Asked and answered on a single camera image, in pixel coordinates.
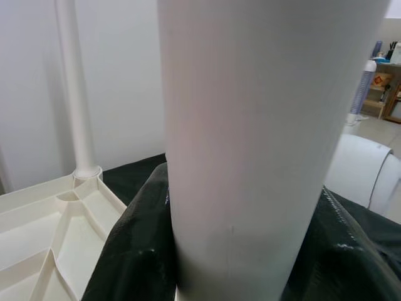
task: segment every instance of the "white curved object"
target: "white curved object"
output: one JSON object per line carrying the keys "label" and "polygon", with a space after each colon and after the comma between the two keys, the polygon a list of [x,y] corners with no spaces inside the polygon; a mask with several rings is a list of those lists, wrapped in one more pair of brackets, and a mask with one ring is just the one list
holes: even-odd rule
{"label": "white curved object", "polygon": [[180,301],[279,299],[386,4],[159,0]]}
{"label": "white curved object", "polygon": [[369,209],[383,215],[397,188],[400,179],[401,163],[394,155],[389,154],[378,174],[372,197],[370,198]]}
{"label": "white curved object", "polygon": [[383,214],[397,187],[400,161],[389,147],[354,135],[341,135],[325,185],[333,192]]}

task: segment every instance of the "white wall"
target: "white wall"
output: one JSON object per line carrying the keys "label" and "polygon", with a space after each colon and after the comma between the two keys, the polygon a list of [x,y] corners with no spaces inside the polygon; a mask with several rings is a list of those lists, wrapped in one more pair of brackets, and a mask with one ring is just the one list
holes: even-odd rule
{"label": "white wall", "polygon": [[[8,191],[75,168],[53,1],[0,2],[0,175]],[[99,164],[163,152],[156,0],[76,5]]]}
{"label": "white wall", "polygon": [[386,18],[401,18],[401,0],[391,0],[388,7]]}

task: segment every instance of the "floor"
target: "floor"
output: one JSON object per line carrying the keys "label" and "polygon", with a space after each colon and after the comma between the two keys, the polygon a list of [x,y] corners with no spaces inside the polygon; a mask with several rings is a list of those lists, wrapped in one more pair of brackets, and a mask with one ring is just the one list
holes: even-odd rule
{"label": "floor", "polygon": [[[369,117],[361,121],[358,135],[391,147],[394,155],[401,159],[401,124]],[[395,191],[386,217],[401,224],[401,183]]]}

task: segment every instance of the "black tarp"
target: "black tarp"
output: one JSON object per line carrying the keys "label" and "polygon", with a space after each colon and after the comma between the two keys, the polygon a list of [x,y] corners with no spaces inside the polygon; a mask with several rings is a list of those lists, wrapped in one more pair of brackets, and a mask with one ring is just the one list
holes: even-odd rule
{"label": "black tarp", "polygon": [[[174,299],[167,166],[142,186],[164,160],[160,155],[104,173],[126,204],[136,196],[112,229],[83,301]],[[282,300],[401,300],[400,259],[399,224],[323,188]]]}

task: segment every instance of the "vertical white pole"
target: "vertical white pole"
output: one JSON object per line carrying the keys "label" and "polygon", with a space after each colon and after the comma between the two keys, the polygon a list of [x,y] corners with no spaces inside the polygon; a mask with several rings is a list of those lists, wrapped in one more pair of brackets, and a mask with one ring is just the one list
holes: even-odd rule
{"label": "vertical white pole", "polygon": [[75,2],[56,0],[55,3],[76,160],[74,175],[86,179],[96,176],[101,169],[95,163]]}
{"label": "vertical white pole", "polygon": [[278,300],[388,1],[159,0],[179,300]]}

